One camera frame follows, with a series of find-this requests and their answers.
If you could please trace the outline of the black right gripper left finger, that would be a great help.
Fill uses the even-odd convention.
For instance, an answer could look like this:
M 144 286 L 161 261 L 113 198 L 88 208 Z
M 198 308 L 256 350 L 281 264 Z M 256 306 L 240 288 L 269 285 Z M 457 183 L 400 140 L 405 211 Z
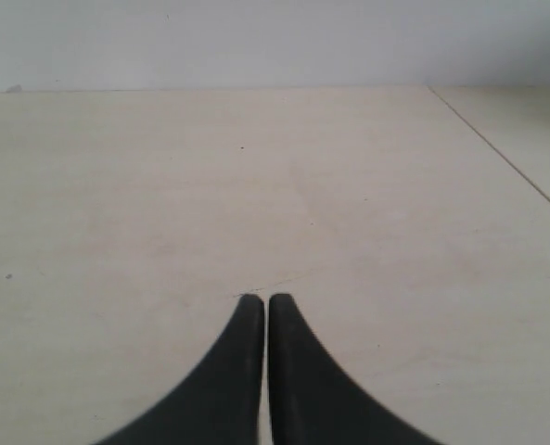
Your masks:
M 102 444 L 257 444 L 264 303 L 245 294 L 206 355 L 153 407 Z

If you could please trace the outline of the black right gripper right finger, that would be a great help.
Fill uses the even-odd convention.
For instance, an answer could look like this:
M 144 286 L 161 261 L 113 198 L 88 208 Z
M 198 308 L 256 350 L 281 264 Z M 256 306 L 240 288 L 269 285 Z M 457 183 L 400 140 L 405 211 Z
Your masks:
M 289 294 L 269 299 L 268 391 L 274 444 L 435 444 L 357 385 Z

